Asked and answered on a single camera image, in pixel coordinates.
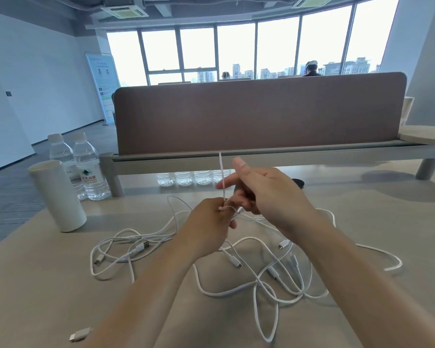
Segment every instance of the person in dark clothing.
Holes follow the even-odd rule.
[[[317,73],[317,61],[309,61],[305,67],[305,75],[303,77],[316,77],[321,75]]]

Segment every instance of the ceiling air conditioner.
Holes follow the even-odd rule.
[[[148,14],[137,5],[102,7],[101,9],[119,19],[148,17]]]
[[[306,8],[306,7],[321,7],[327,5],[332,0],[298,0],[292,8]]]

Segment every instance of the tangled cable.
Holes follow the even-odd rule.
[[[174,212],[173,206],[171,205],[171,201],[170,201],[171,198],[175,198],[175,199],[182,201],[190,210],[181,210],[178,212]],[[177,216],[182,214],[182,213],[189,214],[192,210],[192,208],[185,201],[183,201],[182,199],[180,199],[178,197],[172,196],[172,195],[167,197],[167,202],[168,202],[169,207],[173,211],[173,216],[169,219],[168,223],[166,223],[166,225],[163,228],[161,228],[159,231],[156,231],[153,233],[148,233],[148,234],[140,234],[136,230],[133,230],[131,228],[127,228],[127,229],[121,230],[120,232],[116,233],[114,237],[110,237],[110,238],[106,238],[106,239],[102,240],[97,246],[95,246],[92,249],[92,251],[90,252],[90,273],[94,277],[97,277],[97,276],[103,274],[108,269],[112,268],[116,263],[128,263],[129,269],[130,269],[130,274],[131,274],[131,280],[133,283],[135,281],[135,275],[134,275],[132,263],[134,261],[140,260],[140,259],[148,256],[153,251],[155,251],[159,246],[161,246],[162,243],[171,240],[174,237],[174,235],[177,234],[177,232],[180,228]],[[332,221],[333,225],[336,227],[335,215],[331,211],[325,210],[325,209],[317,209],[317,210],[327,212],[332,218],[331,221]],[[245,214],[242,214],[239,212],[236,212],[236,215],[234,217],[247,218],[255,223],[258,223],[258,224],[280,234],[280,232],[277,228],[274,228],[274,227],[269,226],[269,225],[264,223],[264,221],[266,221],[266,219],[264,217],[261,217],[261,216],[250,217],[248,215],[245,215]],[[175,230],[172,233],[167,233],[167,228],[173,221],[175,221],[175,224],[176,224]],[[237,250],[235,249],[235,247],[238,244],[240,244],[243,241],[247,241],[247,240],[257,241],[257,242],[261,243],[263,248],[273,258],[273,261],[271,263],[267,264],[263,269],[261,269],[258,272],[258,274],[256,274],[256,272],[248,265],[248,263],[245,262],[245,260],[238,254]],[[108,251],[110,250],[113,243],[131,244],[131,246],[129,247],[126,254],[124,254],[120,257],[114,257],[114,256],[108,254]],[[224,297],[224,296],[228,296],[228,295],[233,294],[233,293],[237,293],[237,292],[239,292],[247,287],[253,286],[253,306],[254,306],[254,311],[255,311],[255,322],[256,322],[256,326],[257,326],[259,333],[261,334],[261,336],[263,337],[263,339],[266,342],[272,342],[272,340],[274,339],[274,335],[275,335],[276,330],[277,330],[278,317],[279,317],[279,303],[281,303],[281,304],[294,304],[297,301],[299,301],[303,296],[305,296],[307,298],[318,299],[318,298],[326,297],[328,295],[328,290],[326,290],[320,296],[312,296],[312,295],[309,295],[307,293],[307,291],[311,285],[312,278],[313,278],[313,266],[311,263],[309,263],[309,269],[310,269],[309,270],[309,277],[307,279],[307,282],[305,283],[303,276],[301,274],[299,265],[298,265],[298,260],[295,256],[295,254],[293,252],[291,252],[292,247],[293,247],[293,243],[290,242],[290,240],[284,239],[279,243],[279,246],[278,246],[279,249],[287,248],[287,250],[279,257],[274,255],[273,252],[269,249],[269,247],[262,240],[260,240],[256,237],[244,237],[242,239],[239,239],[235,243],[231,243],[228,240],[226,240],[225,243],[228,244],[229,246],[225,247],[225,248],[221,247],[219,249],[219,251],[223,252],[237,268],[242,267],[242,263],[246,267],[248,267],[248,269],[254,275],[255,280],[248,282],[248,283],[245,283],[245,284],[242,284],[236,288],[233,288],[231,290],[227,290],[224,292],[220,292],[220,293],[207,292],[202,288],[202,286],[200,284],[200,278],[198,275],[197,266],[195,264],[193,264],[192,267],[193,267],[193,270],[195,272],[195,277],[197,280],[198,289],[200,290],[200,292],[202,292],[203,294],[205,294],[209,297]],[[385,271],[395,270],[395,269],[400,268],[403,265],[403,262],[398,257],[389,253],[388,251],[384,251],[384,250],[370,247],[370,246],[364,246],[361,244],[357,244],[357,246],[362,247],[362,248],[371,249],[374,251],[379,251],[379,252],[384,253],[384,254],[388,255],[389,257],[391,257],[397,261],[397,264],[395,266],[388,267],[388,268],[384,269]],[[230,249],[232,249],[235,252],[237,257],[231,255],[228,252],[228,250],[230,250]],[[94,261],[93,258],[94,258],[95,252],[97,252],[99,255]],[[284,257],[286,257],[287,255],[289,255],[289,262],[291,263],[293,269],[295,270],[294,275],[295,275],[296,279],[299,281],[300,286],[297,285],[296,281],[294,280],[294,278],[292,277],[290,272],[287,270],[285,265],[281,262],[281,260],[284,259]],[[111,260],[112,263],[110,263],[110,265],[107,266],[102,271],[95,272],[94,266],[99,265],[105,258]],[[288,285],[286,283],[284,283],[283,280],[281,280],[278,272],[273,268],[273,266],[276,264],[279,265],[279,267],[281,267],[283,269],[284,273],[288,276],[288,278],[289,278]],[[263,282],[261,280],[261,275],[265,271],[268,271],[270,273],[270,275],[272,275],[273,278],[281,284],[281,286],[284,288],[284,290],[286,292],[290,293],[291,295],[293,295],[294,298],[291,300],[283,300],[283,299],[277,298],[272,287],[269,284],[267,284],[266,282]],[[259,322],[258,306],[256,303],[256,289],[258,286],[260,286],[261,289],[273,301],[275,301],[275,317],[274,317],[274,323],[272,326],[271,334],[269,335],[269,337],[266,337],[264,335],[264,333],[261,330],[261,326],[260,326],[260,322]]]

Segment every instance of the sky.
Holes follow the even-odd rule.
[[[371,0],[358,4],[353,22],[347,61],[365,57],[370,71],[380,64],[385,51],[398,0]],[[340,62],[348,30],[351,6],[306,15],[302,19],[298,69],[316,60],[319,67]],[[299,17],[260,22],[257,35],[256,73],[261,69],[284,71],[295,63]],[[149,70],[179,69],[174,30],[142,33]],[[184,67],[215,66],[213,28],[181,29]],[[254,69],[255,23],[217,27],[220,74],[232,75],[232,65],[240,71]],[[121,86],[146,85],[145,70],[136,31],[108,33]],[[151,85],[181,81],[180,74],[150,75]],[[197,72],[185,73],[185,81],[197,81]]]

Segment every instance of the brown partition panel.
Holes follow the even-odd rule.
[[[403,73],[122,87],[120,155],[394,140]]]

